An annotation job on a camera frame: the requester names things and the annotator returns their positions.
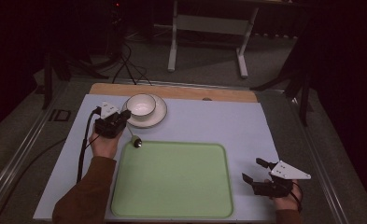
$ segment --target white table legs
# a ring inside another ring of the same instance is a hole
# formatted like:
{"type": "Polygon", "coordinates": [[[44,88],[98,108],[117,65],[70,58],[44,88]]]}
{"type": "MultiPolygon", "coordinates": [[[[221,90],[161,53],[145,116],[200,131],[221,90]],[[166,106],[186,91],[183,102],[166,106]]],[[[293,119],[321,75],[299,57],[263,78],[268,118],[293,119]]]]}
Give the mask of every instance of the white table legs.
{"type": "Polygon", "coordinates": [[[250,34],[252,32],[252,28],[258,11],[259,11],[258,7],[252,9],[249,21],[225,20],[217,18],[201,18],[195,16],[178,15],[177,0],[175,0],[174,17],[172,21],[173,23],[172,44],[169,53],[168,72],[175,71],[176,51],[177,51],[176,33],[177,29],[182,29],[182,30],[214,32],[221,34],[243,35],[244,36],[243,43],[241,47],[236,50],[236,55],[238,59],[241,77],[247,78],[248,77],[247,65],[244,58],[244,52],[247,47],[247,42],[250,38],[250,34]]]}

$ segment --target sleeve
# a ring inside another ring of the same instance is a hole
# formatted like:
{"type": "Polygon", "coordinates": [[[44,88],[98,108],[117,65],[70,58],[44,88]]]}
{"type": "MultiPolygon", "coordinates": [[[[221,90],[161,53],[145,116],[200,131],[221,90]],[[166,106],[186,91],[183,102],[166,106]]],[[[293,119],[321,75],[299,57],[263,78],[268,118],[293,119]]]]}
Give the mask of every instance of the sleeve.
{"type": "Polygon", "coordinates": [[[302,224],[302,219],[296,210],[276,210],[276,224],[302,224]]]}
{"type": "Polygon", "coordinates": [[[93,157],[87,174],[55,204],[52,222],[103,223],[116,161],[93,157]]]}

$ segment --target green tray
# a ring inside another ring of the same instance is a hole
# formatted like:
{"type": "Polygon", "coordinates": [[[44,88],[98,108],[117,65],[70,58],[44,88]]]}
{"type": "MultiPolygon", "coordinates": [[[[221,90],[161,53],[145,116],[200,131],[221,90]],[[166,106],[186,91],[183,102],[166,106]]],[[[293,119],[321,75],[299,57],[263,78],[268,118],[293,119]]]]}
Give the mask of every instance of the green tray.
{"type": "Polygon", "coordinates": [[[229,217],[233,199],[225,149],[218,144],[127,144],[111,204],[116,217],[229,217]]]}

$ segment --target cable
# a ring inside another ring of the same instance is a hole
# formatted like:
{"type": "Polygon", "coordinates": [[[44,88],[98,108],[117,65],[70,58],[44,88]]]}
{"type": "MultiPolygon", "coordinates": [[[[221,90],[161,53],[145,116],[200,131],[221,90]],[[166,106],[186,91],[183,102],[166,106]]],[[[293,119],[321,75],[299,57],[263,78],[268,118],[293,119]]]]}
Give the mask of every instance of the cable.
{"type": "MultiPolygon", "coordinates": [[[[157,37],[157,36],[166,34],[166,33],[170,32],[170,31],[172,31],[172,28],[166,29],[164,31],[160,31],[159,33],[153,35],[153,37],[157,37]]],[[[134,39],[133,37],[136,36],[136,35],[140,35],[139,32],[135,32],[135,33],[133,33],[131,35],[127,35],[127,36],[124,37],[124,39],[129,40],[129,41],[134,41],[134,42],[148,41],[148,38],[146,38],[146,37],[142,37],[141,39],[134,39]]]]}
{"type": "Polygon", "coordinates": [[[293,193],[293,192],[291,192],[290,193],[290,195],[294,198],[294,200],[296,200],[296,202],[297,202],[297,206],[298,206],[298,209],[299,209],[299,212],[301,212],[302,210],[303,210],[303,207],[302,207],[302,200],[303,200],[303,197],[304,197],[304,195],[303,195],[303,190],[302,190],[302,188],[297,184],[297,183],[294,183],[293,182],[293,184],[294,185],[296,185],[298,188],[299,188],[299,191],[300,191],[300,193],[302,194],[302,199],[301,200],[299,200],[298,198],[297,198],[297,196],[293,193]]]}
{"type": "Polygon", "coordinates": [[[85,155],[85,150],[87,149],[87,147],[93,142],[95,141],[98,137],[96,137],[94,140],[92,140],[91,143],[89,143],[87,145],[87,139],[88,139],[88,132],[89,132],[89,129],[90,129],[90,123],[91,123],[91,120],[92,120],[92,116],[96,113],[100,114],[101,110],[101,107],[96,107],[96,109],[94,109],[90,116],[88,117],[88,121],[87,121],[87,127],[85,129],[85,134],[84,134],[84,139],[83,139],[83,142],[81,144],[81,150],[80,150],[80,155],[78,157],[78,178],[76,180],[76,183],[78,183],[80,180],[81,180],[81,176],[82,176],[82,171],[83,171],[83,162],[84,162],[84,155],[85,155]]]}
{"type": "Polygon", "coordinates": [[[18,184],[20,183],[22,177],[26,174],[26,172],[29,170],[29,168],[33,165],[33,163],[35,163],[35,161],[37,161],[43,154],[45,154],[46,152],[48,152],[50,149],[52,149],[53,147],[58,146],[59,144],[61,144],[63,141],[65,141],[66,138],[59,140],[58,142],[52,144],[50,147],[47,147],[46,149],[44,149],[42,152],[40,152],[36,157],[34,157],[31,162],[26,166],[26,168],[22,171],[22,173],[20,174],[20,176],[18,177],[17,181],[15,182],[14,186],[12,187],[10,193],[8,194],[8,196],[5,199],[5,202],[3,203],[2,207],[0,208],[0,216],[2,215],[3,211],[5,210],[8,201],[10,200],[15,188],[18,186],[18,184]]]}
{"type": "Polygon", "coordinates": [[[137,83],[140,81],[140,79],[142,79],[143,77],[145,78],[145,80],[148,82],[148,84],[150,84],[150,86],[152,86],[152,83],[150,82],[150,80],[146,77],[146,72],[148,71],[145,67],[141,67],[141,66],[136,66],[134,65],[131,61],[131,55],[132,55],[132,49],[130,48],[130,46],[128,46],[127,44],[123,43],[123,45],[128,49],[128,56],[124,56],[123,54],[121,54],[121,60],[122,60],[122,65],[119,68],[119,70],[117,71],[116,75],[113,77],[113,81],[112,83],[114,83],[116,81],[117,76],[119,75],[120,71],[122,70],[123,67],[125,67],[127,69],[128,75],[130,76],[131,80],[133,81],[133,83],[135,85],[137,85],[137,83]],[[129,65],[132,66],[134,68],[134,70],[140,74],[139,79],[135,80],[133,73],[131,72],[129,65]],[[144,69],[145,71],[142,73],[141,71],[139,71],[138,68],[144,69]]]}
{"type": "Polygon", "coordinates": [[[97,63],[97,64],[90,64],[90,63],[86,63],[86,62],[83,62],[83,63],[86,64],[91,69],[94,69],[96,71],[98,71],[99,69],[102,69],[102,68],[106,68],[105,71],[107,71],[107,70],[110,69],[110,68],[107,68],[108,66],[113,66],[113,67],[116,66],[116,64],[118,63],[118,57],[116,57],[114,54],[112,54],[112,55],[108,56],[107,61],[102,62],[102,63],[97,63]]]}
{"type": "Polygon", "coordinates": [[[103,73],[105,73],[105,72],[107,72],[107,71],[109,71],[109,70],[111,70],[111,69],[115,68],[118,64],[119,64],[119,63],[118,63],[117,61],[115,61],[115,62],[114,62],[114,64],[113,64],[112,66],[110,66],[109,68],[107,68],[107,69],[105,69],[105,70],[103,70],[103,71],[100,71],[99,73],[100,73],[100,74],[103,74],[103,73]]]}

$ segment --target wooden board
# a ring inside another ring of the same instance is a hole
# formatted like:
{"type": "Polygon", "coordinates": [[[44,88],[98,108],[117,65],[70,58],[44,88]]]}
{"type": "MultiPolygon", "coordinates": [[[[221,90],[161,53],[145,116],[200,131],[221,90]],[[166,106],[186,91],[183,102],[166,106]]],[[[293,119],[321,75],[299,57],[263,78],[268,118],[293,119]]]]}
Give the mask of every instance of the wooden board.
{"type": "Polygon", "coordinates": [[[257,103],[253,91],[235,91],[192,87],[148,86],[95,83],[90,94],[131,96],[138,93],[152,93],[162,98],[203,100],[209,98],[213,101],[230,101],[242,103],[257,103]]]}

